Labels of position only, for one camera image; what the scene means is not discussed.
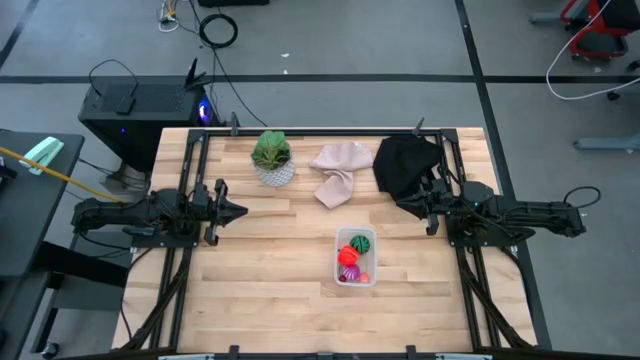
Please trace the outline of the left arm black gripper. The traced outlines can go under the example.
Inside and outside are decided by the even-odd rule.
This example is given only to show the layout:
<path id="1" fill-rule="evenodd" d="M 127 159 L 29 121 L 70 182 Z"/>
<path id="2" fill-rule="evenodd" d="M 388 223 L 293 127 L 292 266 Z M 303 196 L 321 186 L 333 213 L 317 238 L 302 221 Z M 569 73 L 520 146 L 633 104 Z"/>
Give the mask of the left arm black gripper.
<path id="1" fill-rule="evenodd" d="M 197 182 L 193 190 L 192 209 L 198 221 L 209 222 L 209 226 L 205 228 L 203 236 L 204 241 L 208 245 L 217 245 L 218 236 L 215 234 L 217 223 L 217 214 L 219 208 L 220 197 L 226 195 L 226 183 L 223 179 L 217 179 L 214 190 L 215 197 L 210 196 L 208 187 L 203 182 Z M 235 204 L 231 201 L 225 201 L 224 223 L 229 224 L 248 214 L 246 207 Z"/>

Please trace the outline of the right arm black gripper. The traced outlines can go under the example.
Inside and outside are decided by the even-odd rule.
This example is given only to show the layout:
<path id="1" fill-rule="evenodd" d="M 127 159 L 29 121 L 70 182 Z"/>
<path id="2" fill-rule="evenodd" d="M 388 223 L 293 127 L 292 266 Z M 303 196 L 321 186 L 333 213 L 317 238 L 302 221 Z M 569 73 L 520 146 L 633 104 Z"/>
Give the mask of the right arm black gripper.
<path id="1" fill-rule="evenodd" d="M 411 213 L 419 219 L 424 219 L 426 193 L 417 192 L 410 196 L 397 200 L 399 208 Z M 453 193 L 445 179 L 436 179 L 427 184 L 427 220 L 426 233 L 435 235 L 439 229 L 439 215 L 447 215 L 451 212 Z"/>

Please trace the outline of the bright red toy tomato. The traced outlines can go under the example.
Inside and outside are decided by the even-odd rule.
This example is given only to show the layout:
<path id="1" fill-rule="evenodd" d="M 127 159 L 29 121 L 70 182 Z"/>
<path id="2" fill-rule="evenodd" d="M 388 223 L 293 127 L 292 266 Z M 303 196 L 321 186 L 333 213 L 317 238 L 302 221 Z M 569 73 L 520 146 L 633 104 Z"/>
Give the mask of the bright red toy tomato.
<path id="1" fill-rule="evenodd" d="M 340 265 L 356 265 L 360 258 L 360 253 L 352 246 L 345 245 L 338 251 L 337 261 Z"/>

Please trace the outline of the clear plastic tupperware container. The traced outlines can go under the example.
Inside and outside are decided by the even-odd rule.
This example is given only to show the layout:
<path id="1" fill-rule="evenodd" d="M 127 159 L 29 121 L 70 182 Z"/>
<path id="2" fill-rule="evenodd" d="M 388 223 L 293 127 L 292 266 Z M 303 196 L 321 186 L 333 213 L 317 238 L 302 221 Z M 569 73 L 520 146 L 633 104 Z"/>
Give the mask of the clear plastic tupperware container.
<path id="1" fill-rule="evenodd" d="M 356 265 L 360 267 L 361 273 L 367 273 L 370 277 L 369 283 L 359 282 L 340 282 L 338 277 L 340 275 L 341 266 L 337 261 L 338 251 L 341 247 L 349 245 L 350 240 L 356 235 L 364 235 L 369 238 L 371 242 L 370 250 L 360 255 L 360 258 Z M 372 287 L 377 281 L 377 269 L 378 258 L 376 253 L 376 232 L 370 227 L 342 227 L 339 228 L 335 236 L 335 250 L 334 250 L 334 265 L 333 276 L 338 285 L 351 286 L 351 287 Z"/>

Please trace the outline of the black cloth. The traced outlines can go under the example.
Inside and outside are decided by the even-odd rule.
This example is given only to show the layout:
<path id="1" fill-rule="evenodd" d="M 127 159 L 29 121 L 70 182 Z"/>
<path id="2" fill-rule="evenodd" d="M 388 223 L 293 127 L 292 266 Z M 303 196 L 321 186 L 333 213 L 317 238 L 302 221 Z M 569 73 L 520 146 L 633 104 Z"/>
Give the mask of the black cloth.
<path id="1" fill-rule="evenodd" d="M 383 139 L 373 162 L 379 191 L 394 201 L 414 195 L 422 177 L 435 178 L 432 168 L 442 155 L 442 147 L 424 137 L 394 135 Z"/>

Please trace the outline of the succulent in patterned white pot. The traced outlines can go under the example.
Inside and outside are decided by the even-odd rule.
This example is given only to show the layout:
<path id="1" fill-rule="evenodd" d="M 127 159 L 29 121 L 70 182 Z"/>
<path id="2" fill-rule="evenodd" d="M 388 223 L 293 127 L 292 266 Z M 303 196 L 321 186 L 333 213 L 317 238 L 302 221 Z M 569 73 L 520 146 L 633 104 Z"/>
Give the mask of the succulent in patterned white pot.
<path id="1" fill-rule="evenodd" d="M 251 153 L 258 178 L 269 187 L 282 187 L 293 178 L 295 163 L 283 131 L 265 130 Z"/>

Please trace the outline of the beige pink cloth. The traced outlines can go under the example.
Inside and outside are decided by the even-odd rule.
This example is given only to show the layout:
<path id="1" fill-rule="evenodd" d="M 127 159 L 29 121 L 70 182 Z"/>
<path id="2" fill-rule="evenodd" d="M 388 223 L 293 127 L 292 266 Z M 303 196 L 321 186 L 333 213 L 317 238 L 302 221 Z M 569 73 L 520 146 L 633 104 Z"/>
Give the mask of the beige pink cloth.
<path id="1" fill-rule="evenodd" d="M 363 144 L 346 142 L 325 145 L 320 153 L 309 162 L 309 166 L 322 172 L 326 181 L 320 185 L 314 196 L 328 209 L 334 209 L 347 202 L 354 191 L 354 172 L 371 168 L 373 155 Z"/>

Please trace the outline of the black computer tower purple light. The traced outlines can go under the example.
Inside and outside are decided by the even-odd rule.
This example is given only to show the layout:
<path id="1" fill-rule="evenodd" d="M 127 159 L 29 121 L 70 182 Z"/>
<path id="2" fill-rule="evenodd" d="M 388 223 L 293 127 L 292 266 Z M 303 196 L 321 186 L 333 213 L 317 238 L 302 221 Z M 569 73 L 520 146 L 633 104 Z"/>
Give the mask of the black computer tower purple light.
<path id="1" fill-rule="evenodd" d="M 178 78 L 90 76 L 78 119 L 125 165 L 150 172 L 165 128 L 221 124 L 206 94 L 208 81 L 196 67 L 193 62 Z"/>

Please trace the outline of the grey desk foot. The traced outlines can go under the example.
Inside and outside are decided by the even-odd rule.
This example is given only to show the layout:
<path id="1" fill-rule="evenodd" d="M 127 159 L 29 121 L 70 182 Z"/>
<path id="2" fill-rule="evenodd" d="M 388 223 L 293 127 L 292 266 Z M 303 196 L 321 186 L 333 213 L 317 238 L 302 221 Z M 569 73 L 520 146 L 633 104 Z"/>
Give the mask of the grey desk foot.
<path id="1" fill-rule="evenodd" d="M 578 150 L 640 151 L 640 133 L 625 137 L 579 138 L 573 146 Z"/>

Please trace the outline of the mint green stapler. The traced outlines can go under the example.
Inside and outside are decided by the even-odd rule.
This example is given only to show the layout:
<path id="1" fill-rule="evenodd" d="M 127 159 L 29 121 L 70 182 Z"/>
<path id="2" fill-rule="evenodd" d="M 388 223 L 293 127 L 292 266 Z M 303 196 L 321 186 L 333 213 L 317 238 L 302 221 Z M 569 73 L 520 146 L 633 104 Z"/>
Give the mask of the mint green stapler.
<path id="1" fill-rule="evenodd" d="M 63 147 L 64 143 L 61 140 L 49 136 L 29 150 L 24 157 L 43 167 L 48 167 Z"/>

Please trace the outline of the black desk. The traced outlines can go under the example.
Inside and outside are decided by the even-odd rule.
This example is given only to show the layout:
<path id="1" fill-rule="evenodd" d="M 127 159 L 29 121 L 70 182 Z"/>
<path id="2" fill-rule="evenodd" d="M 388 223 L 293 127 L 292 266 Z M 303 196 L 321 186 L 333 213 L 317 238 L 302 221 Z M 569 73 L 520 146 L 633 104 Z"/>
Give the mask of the black desk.
<path id="1" fill-rule="evenodd" d="M 46 133 L 0 132 L 0 155 L 16 173 L 0 189 L 0 360 L 17 360 L 51 276 L 58 272 L 122 287 L 127 270 L 46 242 L 66 183 L 36 176 L 21 156 Z"/>

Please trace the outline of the plain black computer tower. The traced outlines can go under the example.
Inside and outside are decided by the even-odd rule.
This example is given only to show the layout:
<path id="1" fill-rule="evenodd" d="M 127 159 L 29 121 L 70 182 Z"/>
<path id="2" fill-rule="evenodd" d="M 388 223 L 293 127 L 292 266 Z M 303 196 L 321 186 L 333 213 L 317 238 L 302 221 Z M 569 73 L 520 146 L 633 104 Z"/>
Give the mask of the plain black computer tower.
<path id="1" fill-rule="evenodd" d="M 228 7 L 228 6 L 264 6 L 271 0 L 197 0 L 202 7 Z"/>

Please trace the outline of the red and black chair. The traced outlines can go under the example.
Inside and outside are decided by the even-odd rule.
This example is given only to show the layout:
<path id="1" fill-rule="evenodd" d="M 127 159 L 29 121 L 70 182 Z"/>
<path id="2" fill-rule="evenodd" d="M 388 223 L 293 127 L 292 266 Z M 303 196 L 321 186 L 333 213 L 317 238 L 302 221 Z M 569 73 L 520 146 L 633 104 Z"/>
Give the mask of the red and black chair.
<path id="1" fill-rule="evenodd" d="M 575 32 L 568 46 L 574 60 L 622 57 L 628 52 L 626 37 L 640 30 L 635 0 L 569 0 L 560 19 Z"/>

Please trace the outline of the black aluminium rig frame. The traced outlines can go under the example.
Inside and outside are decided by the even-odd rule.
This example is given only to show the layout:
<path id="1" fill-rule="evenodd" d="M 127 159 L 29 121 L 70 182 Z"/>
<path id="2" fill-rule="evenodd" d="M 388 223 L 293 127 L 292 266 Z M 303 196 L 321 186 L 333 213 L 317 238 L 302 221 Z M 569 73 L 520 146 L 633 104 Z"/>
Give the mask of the black aluminium rig frame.
<path id="1" fill-rule="evenodd" d="M 180 331 L 161 325 L 162 344 L 184 353 L 271 353 L 276 358 L 362 357 L 398 353 L 468 352 L 472 348 L 455 250 L 444 232 L 397 208 L 377 189 L 371 170 L 355 175 L 355 191 L 329 210 L 315 198 L 323 182 L 311 160 L 327 144 L 357 142 L 376 150 L 383 129 L 286 133 L 295 173 L 280 188 L 262 184 L 251 163 L 257 136 L 218 131 L 207 152 L 184 156 L 187 129 L 167 129 L 157 150 L 153 189 L 175 187 L 182 173 L 207 185 L 226 181 L 231 201 L 247 214 L 222 228 L 217 246 L 192 253 Z M 377 235 L 376 283 L 339 285 L 334 241 L 343 227 Z"/>

